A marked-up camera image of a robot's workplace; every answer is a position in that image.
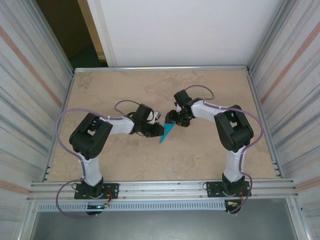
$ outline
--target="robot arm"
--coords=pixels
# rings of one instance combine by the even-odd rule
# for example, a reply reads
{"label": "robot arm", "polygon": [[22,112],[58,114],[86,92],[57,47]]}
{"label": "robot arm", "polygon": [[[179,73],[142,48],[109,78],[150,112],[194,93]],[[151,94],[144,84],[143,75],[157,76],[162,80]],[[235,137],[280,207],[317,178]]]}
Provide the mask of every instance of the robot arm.
{"label": "robot arm", "polygon": [[160,113],[140,104],[135,112],[120,118],[102,118],[89,113],[69,138],[73,150],[82,158],[85,194],[98,198],[102,192],[103,177],[99,169],[99,154],[108,137],[116,134],[140,133],[146,138],[162,136],[164,127],[158,122]]}
{"label": "robot arm", "polygon": [[[216,124],[219,139],[227,150],[222,185],[227,195],[233,195],[244,184],[245,176],[239,171],[240,156],[243,155],[241,162],[243,169],[245,152],[242,151],[254,136],[247,118],[243,113],[222,110],[221,106],[204,103],[201,98],[192,99],[185,90],[176,93],[174,98],[177,110],[167,114],[165,118],[167,124],[175,122],[182,127],[188,127],[190,120],[194,118],[203,118]],[[238,105],[231,108],[241,109]]]}

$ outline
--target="white wall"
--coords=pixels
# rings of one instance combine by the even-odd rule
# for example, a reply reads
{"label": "white wall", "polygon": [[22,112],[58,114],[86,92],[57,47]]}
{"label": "white wall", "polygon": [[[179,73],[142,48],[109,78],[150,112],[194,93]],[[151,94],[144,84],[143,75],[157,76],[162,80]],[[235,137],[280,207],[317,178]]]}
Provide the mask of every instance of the white wall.
{"label": "white wall", "polygon": [[247,65],[283,0],[88,0],[110,67]]}

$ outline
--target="cable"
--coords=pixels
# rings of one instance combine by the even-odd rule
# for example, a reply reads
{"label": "cable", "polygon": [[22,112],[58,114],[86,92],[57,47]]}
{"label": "cable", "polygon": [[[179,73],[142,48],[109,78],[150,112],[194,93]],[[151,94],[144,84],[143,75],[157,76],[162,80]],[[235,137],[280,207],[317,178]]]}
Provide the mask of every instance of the cable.
{"label": "cable", "polygon": [[129,103],[134,103],[134,104],[137,104],[137,105],[140,105],[140,103],[136,102],[136,101],[133,101],[133,100],[121,100],[121,101],[118,101],[115,105],[114,105],[114,110],[116,110],[118,113],[120,113],[122,116],[124,116],[125,114],[120,111],[119,109],[117,109],[117,106],[120,104],[120,103],[123,103],[123,102],[129,102]]}
{"label": "cable", "polygon": [[188,89],[194,88],[194,87],[200,87],[200,88],[207,89],[207,90],[211,93],[212,97],[204,98],[204,99],[203,99],[203,103],[204,103],[206,100],[213,100],[213,99],[215,98],[214,92],[213,92],[210,88],[208,88],[208,87],[206,87],[206,86],[203,86],[203,85],[191,85],[191,86],[188,86],[188,87],[187,87],[186,89],[184,89],[184,90],[187,91]]}
{"label": "cable", "polygon": [[70,183],[76,183],[76,182],[81,182],[83,181],[85,178],[86,178],[86,169],[85,169],[85,165],[84,165],[84,162],[82,160],[82,158],[74,153],[73,151],[71,151],[70,149],[68,149],[61,141],[60,139],[60,136],[59,136],[59,123],[60,123],[60,120],[61,118],[66,114],[66,113],[69,113],[69,112],[72,112],[72,111],[82,111],[82,112],[87,112],[87,113],[91,113],[91,114],[94,114],[94,115],[97,115],[101,118],[104,118],[104,119],[109,119],[109,120],[122,120],[123,118],[122,117],[106,117],[106,116],[103,116],[101,115],[100,113],[97,113],[95,111],[92,111],[92,110],[89,110],[89,109],[85,109],[85,108],[80,108],[80,107],[77,107],[77,108],[70,108],[68,110],[65,110],[63,111],[62,113],[60,113],[60,115],[57,117],[56,119],[56,122],[55,122],[55,136],[56,136],[56,139],[58,141],[58,143],[60,144],[60,146],[65,150],[67,151],[68,153],[70,153],[71,155],[77,157],[79,160],[80,160],[80,163],[81,163],[81,168],[82,168],[82,173],[83,173],[83,177],[80,178],[80,179],[75,179],[75,180],[71,180],[71,181],[68,181],[67,183],[63,184],[60,189],[58,190],[56,196],[55,196],[55,205],[56,207],[58,208],[58,210],[60,211],[60,213],[62,213],[63,215],[69,217],[69,218],[73,218],[73,219],[87,219],[87,218],[91,218],[93,215],[91,216],[76,216],[76,215],[72,215],[72,214],[68,214],[66,212],[64,212],[60,206],[59,206],[59,203],[58,203],[58,198],[59,198],[59,194],[60,192],[62,191],[62,189],[67,186],[68,184]]}
{"label": "cable", "polygon": [[243,156],[244,156],[245,151],[246,151],[248,148],[250,148],[250,147],[252,147],[253,145],[255,145],[255,144],[256,144],[258,141],[260,141],[260,139],[263,137],[263,135],[264,135],[264,133],[265,133],[265,131],[264,131],[264,126],[262,125],[262,122],[260,121],[260,119],[257,118],[255,115],[253,115],[253,114],[250,113],[250,112],[247,112],[247,111],[244,111],[244,110],[241,110],[241,109],[237,109],[237,108],[233,108],[233,107],[219,107],[219,106],[215,106],[215,105],[211,105],[211,104],[206,103],[205,100],[213,100],[214,97],[215,97],[214,93],[213,93],[213,92],[211,91],[211,89],[209,89],[208,87],[203,86],[203,85],[191,85],[191,86],[188,86],[185,90],[188,90],[189,88],[192,88],[192,87],[205,88],[205,89],[207,89],[207,90],[212,94],[212,98],[205,98],[205,99],[203,99],[203,104],[204,104],[205,106],[210,107],[210,108],[213,108],[213,109],[226,110],[226,111],[235,111],[235,112],[239,112],[239,113],[243,113],[243,114],[249,115],[250,117],[252,117],[253,119],[255,119],[255,120],[258,122],[258,124],[260,125],[260,127],[261,127],[261,133],[260,133],[259,137],[258,137],[255,141],[253,141],[251,144],[249,144],[248,146],[244,147],[243,150],[241,151],[238,169],[239,169],[239,171],[240,171],[243,175],[247,176],[247,177],[250,179],[250,189],[249,189],[249,191],[248,191],[247,196],[246,196],[245,199],[243,200],[243,202],[242,202],[236,209],[234,209],[234,210],[232,210],[232,211],[229,212],[230,214],[232,214],[232,213],[236,212],[238,209],[240,209],[240,208],[247,202],[247,200],[248,200],[248,198],[249,198],[249,196],[250,196],[250,194],[251,194],[252,186],[253,186],[253,179],[252,179],[252,177],[251,177],[249,174],[243,172],[243,170],[241,169],[241,164],[242,164],[242,161],[243,161]]}

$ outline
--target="marble-patterned surface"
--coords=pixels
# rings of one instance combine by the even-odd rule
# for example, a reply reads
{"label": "marble-patterned surface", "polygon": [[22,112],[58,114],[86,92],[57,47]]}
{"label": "marble-patterned surface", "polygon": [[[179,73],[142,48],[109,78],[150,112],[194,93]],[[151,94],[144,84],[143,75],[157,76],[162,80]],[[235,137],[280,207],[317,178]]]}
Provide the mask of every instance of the marble-patterned surface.
{"label": "marble-patterned surface", "polygon": [[[256,116],[257,111],[244,71],[141,71],[141,72],[83,72],[77,73],[68,102],[68,109],[81,107],[103,115],[119,116],[114,105],[130,99],[144,103],[165,115],[175,109],[173,95],[194,84],[211,88],[222,106],[238,104]],[[209,97],[203,88],[188,90],[192,98]],[[133,103],[121,103],[124,113],[135,111]],[[85,117],[84,112],[70,112],[61,128],[62,141]],[[255,133],[260,127],[248,117]],[[106,181],[168,181],[220,179],[226,165],[226,150],[222,147],[216,126],[204,119],[194,119],[188,128],[175,126],[162,144],[159,137],[145,138],[118,134],[110,136],[100,154],[100,171]],[[244,170],[253,178],[274,178],[265,139],[250,148],[245,156]],[[56,147],[49,181],[68,181],[82,175],[78,160]]]}

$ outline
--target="purple cable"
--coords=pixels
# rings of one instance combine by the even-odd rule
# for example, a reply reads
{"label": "purple cable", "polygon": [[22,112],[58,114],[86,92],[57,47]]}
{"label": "purple cable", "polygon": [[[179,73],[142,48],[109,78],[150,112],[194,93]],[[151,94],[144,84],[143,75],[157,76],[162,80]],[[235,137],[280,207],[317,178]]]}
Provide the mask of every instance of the purple cable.
{"label": "purple cable", "polygon": [[244,110],[241,110],[241,109],[237,109],[237,108],[232,108],[232,107],[218,107],[218,106],[214,106],[214,105],[210,105],[210,104],[206,103],[205,100],[213,100],[213,99],[215,98],[214,93],[211,91],[210,88],[208,88],[208,87],[206,87],[206,86],[203,86],[203,85],[191,85],[191,86],[188,86],[185,90],[188,90],[188,89],[193,88],[193,87],[200,87],[200,88],[207,89],[207,90],[212,94],[212,98],[204,98],[204,99],[203,99],[203,104],[204,104],[205,106],[210,107],[210,108],[213,108],[213,109],[220,109],[220,110],[226,110],[226,111],[236,111],[236,112],[239,112],[239,113],[247,114],[247,115],[249,115],[250,117],[254,118],[254,119],[258,122],[258,124],[260,125],[260,127],[261,127],[260,136],[259,136],[255,141],[253,141],[252,143],[250,143],[248,146],[246,146],[245,148],[243,148],[243,150],[241,151],[238,169],[239,169],[239,171],[240,171],[243,175],[247,176],[247,177],[250,179],[250,189],[249,189],[249,192],[248,192],[246,198],[243,200],[243,202],[240,204],[240,206],[238,206],[236,209],[234,209],[234,210],[232,210],[232,211],[229,212],[230,214],[232,214],[232,213],[234,213],[235,211],[237,211],[238,209],[240,209],[240,208],[246,203],[246,201],[247,201],[248,198],[249,198],[249,195],[251,194],[252,186],[253,186],[252,177],[251,177],[249,174],[243,172],[242,169],[241,169],[241,164],[242,164],[243,156],[244,156],[243,153],[244,153],[248,148],[252,147],[252,146],[255,145],[258,141],[260,141],[260,139],[261,139],[261,138],[263,137],[263,135],[265,134],[264,126],[262,125],[262,122],[260,121],[260,119],[257,118],[255,115],[253,115],[253,114],[250,113],[250,112],[247,112],[247,111],[244,111]]}
{"label": "purple cable", "polygon": [[82,172],[83,172],[83,177],[80,178],[80,179],[75,179],[75,180],[71,180],[71,181],[68,181],[67,183],[63,184],[60,189],[58,190],[56,196],[55,196],[55,205],[56,207],[58,208],[58,210],[60,211],[60,213],[62,213],[63,215],[69,217],[69,218],[73,218],[73,219],[87,219],[87,218],[91,218],[93,217],[94,215],[91,215],[91,216],[75,216],[75,215],[72,215],[72,214],[68,214],[66,212],[64,212],[60,206],[59,206],[59,203],[58,203],[58,198],[59,198],[59,194],[60,192],[62,191],[62,189],[67,186],[68,184],[70,183],[74,183],[74,182],[81,182],[82,180],[84,180],[86,178],[86,169],[85,169],[85,164],[82,160],[82,158],[77,155],[76,153],[74,153],[73,151],[71,151],[70,149],[68,149],[61,141],[60,139],[60,136],[59,136],[59,123],[60,123],[60,120],[61,118],[66,114],[66,113],[69,113],[69,112],[73,112],[73,111],[82,111],[82,112],[87,112],[87,113],[91,113],[91,114],[94,114],[94,115],[97,115],[101,118],[104,118],[104,119],[109,119],[109,120],[122,120],[123,117],[108,117],[108,116],[103,116],[101,115],[100,113],[97,113],[95,111],[92,111],[92,110],[89,110],[89,109],[85,109],[85,108],[80,108],[80,107],[77,107],[77,108],[70,108],[68,110],[65,110],[63,111],[62,113],[60,113],[60,115],[58,116],[56,122],[55,122],[55,136],[56,136],[56,139],[58,141],[58,143],[60,144],[60,146],[66,150],[68,153],[72,154],[73,156],[77,157],[79,160],[80,160],[80,163],[81,163],[81,168],[82,168]]}
{"label": "purple cable", "polygon": [[118,101],[115,105],[114,105],[114,110],[116,110],[118,113],[120,113],[122,116],[124,116],[125,114],[120,111],[119,109],[117,109],[117,106],[120,104],[120,103],[123,103],[123,102],[129,102],[129,103],[134,103],[134,104],[138,104],[140,105],[140,103],[136,102],[136,101],[133,101],[133,100],[121,100],[121,101]]}

